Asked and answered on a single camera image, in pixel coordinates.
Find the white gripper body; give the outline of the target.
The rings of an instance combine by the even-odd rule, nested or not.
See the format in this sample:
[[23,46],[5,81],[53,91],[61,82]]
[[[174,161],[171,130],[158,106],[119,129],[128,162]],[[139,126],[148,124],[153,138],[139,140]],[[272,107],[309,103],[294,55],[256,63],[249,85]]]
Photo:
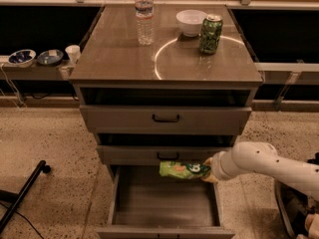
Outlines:
[[232,159],[231,151],[220,151],[212,157],[211,169],[218,180],[229,180],[238,175],[238,167]]

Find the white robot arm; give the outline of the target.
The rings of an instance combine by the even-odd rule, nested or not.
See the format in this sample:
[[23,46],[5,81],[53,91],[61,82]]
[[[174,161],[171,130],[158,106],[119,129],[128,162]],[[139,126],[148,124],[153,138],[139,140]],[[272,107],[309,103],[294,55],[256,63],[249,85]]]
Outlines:
[[319,165],[279,156],[275,147],[267,142],[239,142],[232,149],[215,153],[204,164],[210,167],[206,178],[209,182],[258,173],[319,200]]

